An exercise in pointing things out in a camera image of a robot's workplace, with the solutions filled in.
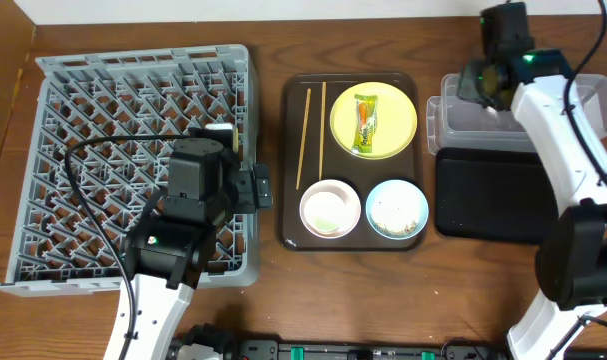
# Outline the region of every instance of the wooden table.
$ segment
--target wooden table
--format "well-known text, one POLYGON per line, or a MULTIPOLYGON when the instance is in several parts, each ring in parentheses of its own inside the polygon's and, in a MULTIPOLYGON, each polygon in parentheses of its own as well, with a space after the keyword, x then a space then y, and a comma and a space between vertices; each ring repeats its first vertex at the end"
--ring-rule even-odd
MULTIPOLYGON (((596 17, 535 17, 539 47, 576 64, 592 46, 596 17)), ((241 43, 259 74, 259 159, 278 180, 281 89, 300 73, 398 70, 419 90, 424 183, 434 203, 434 157, 425 104, 441 78, 480 54, 477 18, 38 27, 0 158, 0 281, 3 281, 39 86, 34 57, 241 43)), ((586 69, 607 76, 607 38, 586 69)), ((275 185, 275 196, 278 184, 275 185)), ((199 290, 180 329, 210 322, 291 340, 440 345, 464 336, 502 344, 537 291, 535 248, 439 236, 431 219, 413 253, 298 254, 275 239, 278 209, 261 214, 261 273, 247 288, 199 290)), ((118 294, 19 298, 0 292, 0 359, 98 359, 112 332, 118 294)), ((590 326, 576 346, 607 348, 590 326)))

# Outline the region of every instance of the dish rack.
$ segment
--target dish rack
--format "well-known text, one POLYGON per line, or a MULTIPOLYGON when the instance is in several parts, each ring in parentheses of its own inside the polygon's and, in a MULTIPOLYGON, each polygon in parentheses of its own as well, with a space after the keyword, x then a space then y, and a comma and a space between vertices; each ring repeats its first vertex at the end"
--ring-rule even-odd
MULTIPOLYGON (((72 196, 66 149, 88 138, 187 134, 233 123, 243 169, 256 159, 257 78, 242 45, 37 58, 45 73, 12 249, 0 290, 19 296, 118 290, 109 249, 72 196)), ((147 198, 167 185, 173 142, 86 147, 72 166, 90 207, 119 247, 147 198)), ((218 232, 199 287, 247 286, 259 263, 256 215, 235 215, 218 232)))

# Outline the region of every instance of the white wall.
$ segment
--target white wall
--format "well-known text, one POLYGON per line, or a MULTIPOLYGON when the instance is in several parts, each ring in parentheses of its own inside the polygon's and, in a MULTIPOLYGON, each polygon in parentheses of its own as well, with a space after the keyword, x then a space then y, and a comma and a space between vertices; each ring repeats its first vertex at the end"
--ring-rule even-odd
MULTIPOLYGON (((475 16, 501 0, 15 0, 37 25, 475 16)), ((596 0, 526 0, 530 15, 595 14, 596 0)))

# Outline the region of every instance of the candy wrapper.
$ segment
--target candy wrapper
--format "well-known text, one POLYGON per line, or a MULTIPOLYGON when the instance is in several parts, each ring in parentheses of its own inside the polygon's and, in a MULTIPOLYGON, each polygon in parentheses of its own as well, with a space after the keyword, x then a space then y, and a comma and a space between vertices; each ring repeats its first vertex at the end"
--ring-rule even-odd
POLYGON ((354 95, 356 99, 356 135, 352 152, 365 154, 372 152, 372 137, 376 131, 376 95, 354 95))

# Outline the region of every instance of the wooden chopstick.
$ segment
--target wooden chopstick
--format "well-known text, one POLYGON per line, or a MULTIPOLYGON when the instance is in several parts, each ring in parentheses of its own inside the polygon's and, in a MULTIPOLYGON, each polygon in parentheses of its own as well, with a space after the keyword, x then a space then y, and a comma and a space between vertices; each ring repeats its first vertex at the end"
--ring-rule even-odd
POLYGON ((327 83, 323 82, 323 90, 321 91, 321 141, 319 142, 319 181, 323 177, 323 142, 325 140, 325 91, 327 83))
POLYGON ((305 133, 307 132, 307 116, 310 111, 310 96, 312 95, 312 89, 307 89, 307 98, 305 99, 305 115, 303 117, 303 135, 301 135, 301 150, 299 152, 299 170, 296 173, 296 190, 299 189, 299 183, 301 182, 301 167, 303 166, 303 153, 305 152, 305 133))

